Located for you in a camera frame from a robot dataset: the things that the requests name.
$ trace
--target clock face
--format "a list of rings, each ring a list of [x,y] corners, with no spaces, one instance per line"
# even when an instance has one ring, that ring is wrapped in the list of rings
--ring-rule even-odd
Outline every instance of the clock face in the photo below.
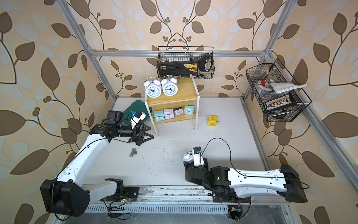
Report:
[[[155,116],[155,119],[156,119],[156,120],[163,119],[163,115],[156,115],[156,116]]]
[[[164,87],[163,92],[167,95],[167,96],[172,96],[175,95],[178,91],[178,87],[174,84],[168,84]]]
[[[161,94],[161,89],[158,86],[149,86],[147,88],[147,95],[149,97],[158,97]]]
[[[174,111],[174,113],[176,116],[181,115],[181,114],[183,114],[183,109],[176,110],[176,111]]]
[[[165,119],[174,118],[174,113],[173,112],[164,113],[164,117]]]
[[[192,110],[185,110],[186,114],[194,114],[194,112]]]

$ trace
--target yellow power outlet cube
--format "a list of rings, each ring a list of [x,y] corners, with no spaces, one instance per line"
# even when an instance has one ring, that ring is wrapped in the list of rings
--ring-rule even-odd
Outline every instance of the yellow power outlet cube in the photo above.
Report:
[[[216,126],[216,122],[217,122],[217,117],[216,116],[212,116],[209,115],[209,121],[208,121],[208,126]]]

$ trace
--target vent grille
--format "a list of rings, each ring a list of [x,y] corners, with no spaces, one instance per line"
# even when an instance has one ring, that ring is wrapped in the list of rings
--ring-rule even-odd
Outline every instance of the vent grille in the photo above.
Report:
[[[101,204],[88,206],[86,213],[104,213],[107,208]],[[186,214],[227,214],[227,205],[123,205],[118,211],[130,213],[186,213]]]

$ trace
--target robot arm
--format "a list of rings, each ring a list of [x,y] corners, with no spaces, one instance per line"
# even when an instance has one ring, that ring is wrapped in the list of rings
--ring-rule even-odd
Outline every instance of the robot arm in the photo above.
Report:
[[[185,180],[213,192],[214,202],[236,202],[255,195],[280,195],[290,202],[307,202],[298,173],[289,165],[270,171],[228,167],[208,169],[208,161],[195,147],[184,155]]]
[[[140,123],[146,115],[141,111],[132,114],[131,126],[121,126],[123,113],[108,111],[102,124],[91,129],[73,160],[55,179],[42,183],[40,190],[47,212],[78,217],[88,205],[102,198],[115,195],[114,199],[121,199],[125,192],[122,180],[108,178],[97,185],[83,185],[83,181],[98,155],[115,137],[130,137],[129,143],[138,146],[154,138],[146,133],[151,128]]]

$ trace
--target black wire basket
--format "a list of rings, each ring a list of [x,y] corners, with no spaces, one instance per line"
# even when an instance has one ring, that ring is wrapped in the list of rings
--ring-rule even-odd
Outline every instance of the black wire basket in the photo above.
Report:
[[[213,47],[159,46],[157,72],[159,78],[213,78]]]
[[[282,63],[276,62],[277,59],[274,63],[262,63],[249,68],[246,70],[246,77],[266,121],[291,122],[312,103],[308,94],[303,89],[295,89],[283,93],[264,92],[255,86],[261,82],[268,82],[272,78],[278,82],[287,82],[279,70],[284,69],[281,67]],[[298,91],[302,91],[307,98],[302,100],[297,94]]]

